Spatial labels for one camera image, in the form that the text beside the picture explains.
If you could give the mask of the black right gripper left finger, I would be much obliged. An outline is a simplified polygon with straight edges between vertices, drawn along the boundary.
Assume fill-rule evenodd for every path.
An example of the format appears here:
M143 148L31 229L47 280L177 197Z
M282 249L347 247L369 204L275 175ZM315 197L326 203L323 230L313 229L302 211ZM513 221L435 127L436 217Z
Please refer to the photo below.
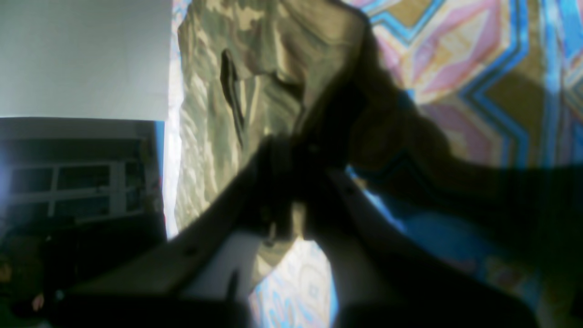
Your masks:
M58 293L56 328L251 328L256 254L293 239L292 172L289 140L268 138L176 237Z

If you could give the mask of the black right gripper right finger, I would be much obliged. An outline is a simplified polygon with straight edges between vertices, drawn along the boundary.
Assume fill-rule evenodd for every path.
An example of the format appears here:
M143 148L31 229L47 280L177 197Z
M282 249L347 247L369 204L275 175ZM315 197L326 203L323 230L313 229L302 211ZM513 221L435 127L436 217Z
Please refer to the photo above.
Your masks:
M330 261L334 328L537 328L516 297L439 261L398 232L344 173L306 172L308 232Z

